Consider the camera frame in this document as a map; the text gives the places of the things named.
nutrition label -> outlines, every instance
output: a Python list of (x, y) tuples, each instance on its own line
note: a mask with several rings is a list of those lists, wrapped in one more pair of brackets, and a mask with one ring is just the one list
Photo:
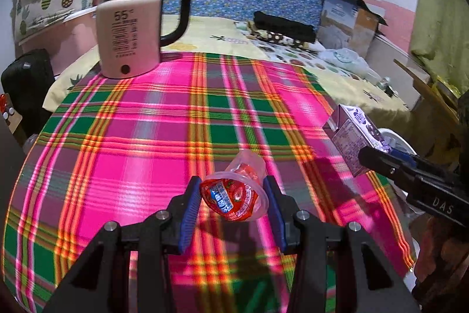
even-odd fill
[(345, 121), (331, 140), (341, 153), (352, 174), (358, 171), (361, 167), (358, 161), (358, 152), (368, 143), (353, 122), (349, 119)]
[(133, 12), (132, 9), (114, 13), (112, 36), (115, 57), (133, 56), (138, 48), (138, 19), (132, 18)]

red object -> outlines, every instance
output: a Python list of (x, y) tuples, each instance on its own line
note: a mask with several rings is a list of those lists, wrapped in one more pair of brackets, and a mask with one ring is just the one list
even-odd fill
[(0, 95), (0, 112), (3, 114), (6, 111), (6, 105), (8, 104), (8, 100), (4, 93)]
[[(260, 184), (254, 169), (245, 163), (234, 172)], [(200, 194), (208, 207), (229, 221), (244, 221), (252, 216), (258, 196), (247, 184), (227, 178), (203, 181)]]

electric kettle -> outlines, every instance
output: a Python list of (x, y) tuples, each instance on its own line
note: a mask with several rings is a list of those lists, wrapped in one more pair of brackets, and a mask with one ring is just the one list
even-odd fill
[(151, 71), (160, 63), (160, 47), (186, 31), (191, 0), (181, 0), (176, 29), (160, 36), (162, 0), (101, 0), (96, 8), (99, 61), (105, 77), (125, 79)]

metal screw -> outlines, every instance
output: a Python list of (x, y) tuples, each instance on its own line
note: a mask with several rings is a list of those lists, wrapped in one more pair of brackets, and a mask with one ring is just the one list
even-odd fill
[(117, 223), (115, 221), (109, 221), (104, 225), (106, 231), (114, 231), (117, 228)]
[(156, 219), (159, 219), (161, 221), (165, 221), (166, 219), (169, 218), (169, 211), (166, 210), (159, 210), (156, 211)]
[(297, 213), (296, 213), (296, 217), (300, 220), (300, 221), (305, 221), (306, 219), (309, 219), (310, 217), (310, 213), (306, 210), (299, 210)]
[(360, 231), (362, 229), (362, 225), (356, 221), (351, 221), (349, 223), (349, 228), (352, 230), (352, 231)]

plaid tablecloth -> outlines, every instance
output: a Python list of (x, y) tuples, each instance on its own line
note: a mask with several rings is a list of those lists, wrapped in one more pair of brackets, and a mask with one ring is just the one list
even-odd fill
[[(262, 155), (300, 208), (339, 225), (360, 222), (405, 274), (413, 249), (394, 194), (373, 172), (352, 178), (322, 130), (332, 101), (313, 75), (242, 57), (164, 57), (170, 61), (120, 81), (95, 66), (29, 153), (2, 252), (5, 282), (27, 310), (42, 310), (105, 222), (142, 221), (182, 193), (192, 175), (224, 170), (240, 149)], [(188, 253), (170, 257), (177, 309), (284, 311), (294, 266), (275, 247), (266, 216), (230, 223), (202, 202)]]

